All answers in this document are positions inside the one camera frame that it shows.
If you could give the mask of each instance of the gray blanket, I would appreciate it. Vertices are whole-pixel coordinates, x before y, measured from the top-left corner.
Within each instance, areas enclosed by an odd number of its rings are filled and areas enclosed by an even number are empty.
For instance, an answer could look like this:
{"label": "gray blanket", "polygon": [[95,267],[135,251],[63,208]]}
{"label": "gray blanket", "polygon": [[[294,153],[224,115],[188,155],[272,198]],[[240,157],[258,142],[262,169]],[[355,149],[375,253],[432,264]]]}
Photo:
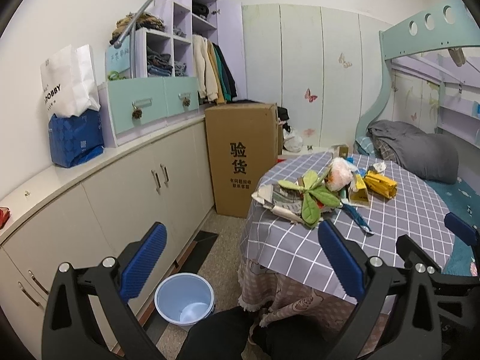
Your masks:
{"label": "gray blanket", "polygon": [[457,182],[458,152],[452,140],[441,134],[427,134],[405,122],[379,120],[368,126],[373,140],[387,144],[397,163],[426,180]]}

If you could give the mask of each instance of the round table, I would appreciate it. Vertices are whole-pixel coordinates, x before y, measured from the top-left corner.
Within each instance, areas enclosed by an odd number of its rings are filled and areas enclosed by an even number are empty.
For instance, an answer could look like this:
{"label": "round table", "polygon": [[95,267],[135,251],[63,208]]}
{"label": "round table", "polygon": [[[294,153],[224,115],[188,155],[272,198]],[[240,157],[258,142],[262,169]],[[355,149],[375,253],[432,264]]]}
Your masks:
{"label": "round table", "polygon": [[[382,160],[354,155],[354,164],[367,169]],[[261,179],[260,185],[278,180],[296,181],[309,169],[321,173],[331,160],[331,153],[316,153],[277,164]],[[369,192],[370,207],[358,208],[375,233],[365,233],[342,210],[330,218],[340,233],[356,241],[367,256],[380,256],[390,266],[403,267],[395,253],[397,237],[408,234],[436,263],[444,267],[450,257],[454,235],[443,224],[447,205],[423,180],[391,161],[385,161],[385,175],[397,181],[397,195],[388,200]],[[298,313],[328,320],[328,329],[338,331],[353,310],[356,300],[346,295],[330,262],[318,243],[317,229],[291,223],[274,215],[253,201],[241,238],[242,262],[239,281],[240,304],[256,310],[270,300],[274,304],[263,324]],[[383,313],[391,310],[385,302]],[[380,337],[386,322],[380,321],[370,347]]]}

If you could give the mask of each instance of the green plush plant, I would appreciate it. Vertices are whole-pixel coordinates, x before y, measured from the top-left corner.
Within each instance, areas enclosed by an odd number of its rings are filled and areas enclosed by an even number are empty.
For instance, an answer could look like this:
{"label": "green plush plant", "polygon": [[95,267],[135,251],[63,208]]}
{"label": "green plush plant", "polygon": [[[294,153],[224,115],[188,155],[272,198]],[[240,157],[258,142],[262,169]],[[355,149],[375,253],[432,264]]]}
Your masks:
{"label": "green plush plant", "polygon": [[287,180],[280,180],[278,184],[287,190],[296,190],[303,194],[303,205],[301,209],[301,217],[309,226],[315,226],[320,220],[320,208],[316,200],[327,207],[339,207],[340,199],[338,196],[330,192],[325,185],[322,184],[323,179],[327,177],[330,168],[328,168],[320,177],[318,174],[309,170],[303,175],[303,187]]}

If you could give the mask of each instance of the silver screw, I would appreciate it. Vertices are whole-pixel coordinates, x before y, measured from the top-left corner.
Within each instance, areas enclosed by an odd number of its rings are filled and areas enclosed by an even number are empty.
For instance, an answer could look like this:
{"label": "silver screw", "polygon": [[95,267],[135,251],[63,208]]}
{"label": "silver screw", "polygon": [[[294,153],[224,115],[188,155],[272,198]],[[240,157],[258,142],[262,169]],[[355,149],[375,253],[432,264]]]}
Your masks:
{"label": "silver screw", "polygon": [[417,272],[419,272],[421,274],[426,271],[425,266],[423,264],[420,264],[420,263],[418,263],[415,266],[415,269],[417,270]]}
{"label": "silver screw", "polygon": [[69,269],[70,269],[70,264],[68,264],[68,262],[62,262],[58,267],[58,270],[63,273],[67,272]]}
{"label": "silver screw", "polygon": [[102,261],[102,265],[105,267],[105,268],[111,268],[112,266],[115,265],[115,259],[113,257],[107,257],[106,259],[104,259]]}
{"label": "silver screw", "polygon": [[383,265],[383,261],[380,257],[370,257],[370,264],[376,268]]}

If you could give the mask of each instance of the teal bed frame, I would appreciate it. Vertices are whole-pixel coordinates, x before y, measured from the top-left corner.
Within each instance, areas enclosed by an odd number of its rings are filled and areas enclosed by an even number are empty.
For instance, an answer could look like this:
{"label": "teal bed frame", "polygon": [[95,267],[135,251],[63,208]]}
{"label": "teal bed frame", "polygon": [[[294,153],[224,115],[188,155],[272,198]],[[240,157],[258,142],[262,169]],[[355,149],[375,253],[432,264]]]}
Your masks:
{"label": "teal bed frame", "polygon": [[[427,19],[433,18],[434,28],[427,28]],[[417,26],[411,33],[413,23]],[[377,100],[361,116],[355,131],[355,139],[367,132],[368,125],[383,112],[390,98],[392,86],[391,59],[451,47],[480,47],[480,28],[461,0],[447,0],[421,11],[401,23],[379,32],[382,53],[382,86]],[[440,101],[445,94],[445,85],[440,85]]]}

